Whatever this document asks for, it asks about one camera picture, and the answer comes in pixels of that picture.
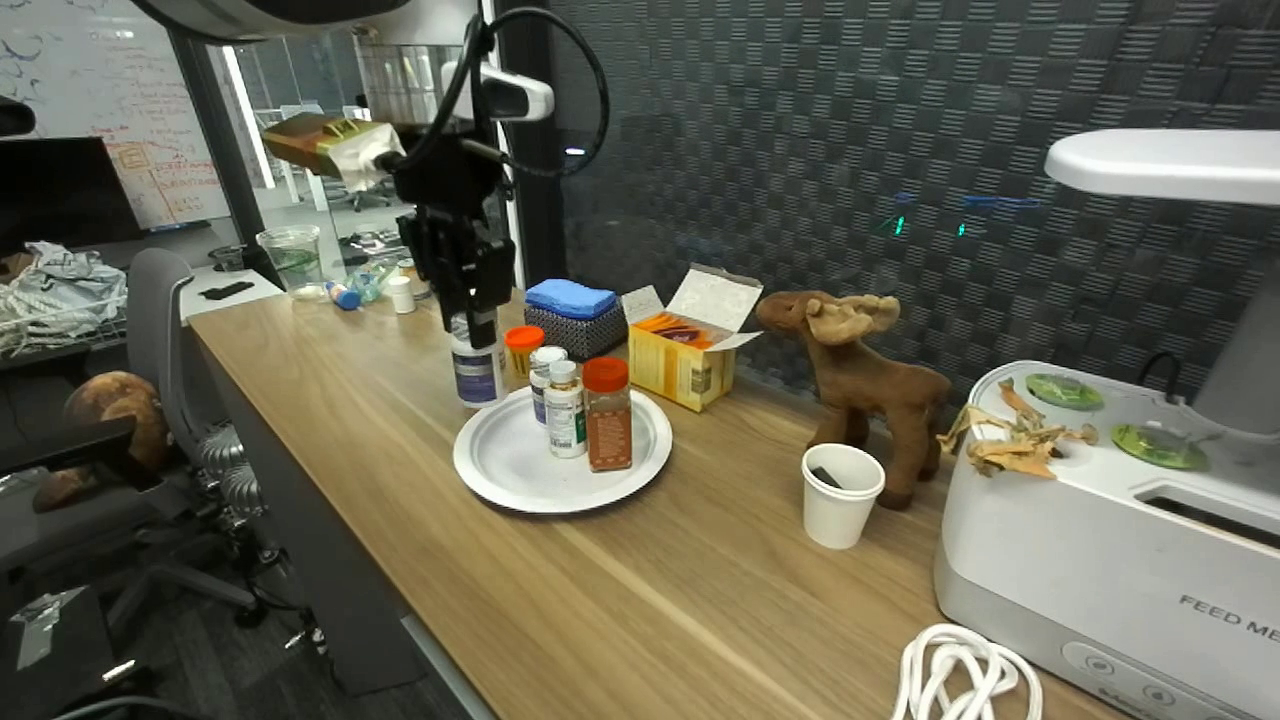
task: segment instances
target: stuffed toy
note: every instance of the stuffed toy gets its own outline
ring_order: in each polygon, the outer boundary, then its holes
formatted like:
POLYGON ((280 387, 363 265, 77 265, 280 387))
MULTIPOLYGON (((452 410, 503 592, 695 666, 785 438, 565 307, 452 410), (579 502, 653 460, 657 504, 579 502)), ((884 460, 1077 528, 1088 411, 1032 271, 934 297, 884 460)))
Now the stuffed toy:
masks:
MULTIPOLYGON (((166 424, 161 411, 161 397, 146 379, 130 375, 130 371, 98 371, 91 379, 82 379, 69 404, 62 416, 70 424, 98 424, 98 421, 130 421, 130 439, 126 439, 126 460, 130 474, 121 478, 124 486, 155 486, 155 478, 166 465, 166 424)), ((55 468, 47 474, 42 487, 32 495, 34 511, 50 511, 62 509, 70 502, 91 495, 98 486, 108 486, 98 478, 98 468, 55 468)))
POLYGON ((898 365, 865 342, 898 321, 896 297, 770 294, 755 305, 762 334, 797 336, 826 410, 810 443, 867 443, 867 416, 884 416, 890 460, 884 468, 884 509, 908 509, 915 479, 941 465, 934 411, 951 379, 932 368, 898 365))

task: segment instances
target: bottle cap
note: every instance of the bottle cap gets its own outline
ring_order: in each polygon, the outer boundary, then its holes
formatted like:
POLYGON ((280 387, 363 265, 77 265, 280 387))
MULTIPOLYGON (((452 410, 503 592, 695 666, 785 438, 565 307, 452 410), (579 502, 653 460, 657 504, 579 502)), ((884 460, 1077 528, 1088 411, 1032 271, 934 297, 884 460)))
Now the bottle cap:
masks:
POLYGON ((531 353, 531 348, 539 348, 544 342, 548 342, 548 334, 536 330, 536 324, 517 324, 517 330, 508 330, 508 336, 503 336, 503 345, 508 345, 511 353, 531 353))
POLYGON ((596 357, 585 365, 585 387, 589 391, 621 391, 629 387, 629 360, 621 357, 596 357))
POLYGON ((556 360, 568 360, 568 353, 565 353, 559 345, 544 345, 544 348, 536 348, 536 353, 527 357, 527 365, 531 365, 536 371, 548 371, 556 360))

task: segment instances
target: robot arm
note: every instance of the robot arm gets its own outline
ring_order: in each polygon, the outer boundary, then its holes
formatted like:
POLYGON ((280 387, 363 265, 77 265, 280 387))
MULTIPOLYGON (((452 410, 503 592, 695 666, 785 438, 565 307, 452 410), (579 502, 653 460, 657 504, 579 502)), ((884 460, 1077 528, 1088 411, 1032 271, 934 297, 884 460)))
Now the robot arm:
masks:
MULTIPOLYGON (((440 318, 471 345, 496 342, 496 305, 511 297, 517 250, 488 230, 485 205, 503 179, 503 163, 519 167, 496 147, 488 120, 544 120, 556 110, 548 85, 508 76, 485 55, 499 24, 539 18, 568 33, 556 18, 519 8, 474 24, 474 0, 134 0, 165 30, 215 46, 255 46, 352 30, 366 65, 366 110, 375 120, 422 130, 409 157, 379 160, 397 179, 397 195, 416 205, 398 222, 421 276, 440 297, 440 318)), ((608 92, 601 59, 570 36, 601 76, 601 135, 608 130, 608 92)))

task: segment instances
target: white paper cup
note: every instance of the white paper cup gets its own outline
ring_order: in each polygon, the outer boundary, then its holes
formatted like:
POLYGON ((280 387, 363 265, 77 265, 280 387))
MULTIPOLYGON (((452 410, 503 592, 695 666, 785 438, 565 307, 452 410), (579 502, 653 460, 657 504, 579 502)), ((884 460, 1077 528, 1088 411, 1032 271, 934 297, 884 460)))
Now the white paper cup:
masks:
POLYGON ((884 465, 851 443, 810 443, 799 457, 803 478, 803 535, 823 548, 851 548, 874 495, 884 494, 884 465))

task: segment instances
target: yellow box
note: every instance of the yellow box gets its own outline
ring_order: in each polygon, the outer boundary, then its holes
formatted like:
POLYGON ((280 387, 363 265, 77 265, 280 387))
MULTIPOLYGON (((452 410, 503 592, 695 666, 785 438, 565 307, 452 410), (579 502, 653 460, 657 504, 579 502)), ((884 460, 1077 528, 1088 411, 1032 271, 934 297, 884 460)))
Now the yellow box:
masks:
POLYGON ((631 383, 679 410, 705 411, 732 391, 737 348, 761 334, 740 334, 761 299, 761 281, 720 270, 689 270, 673 307, 657 290, 622 297, 631 383))

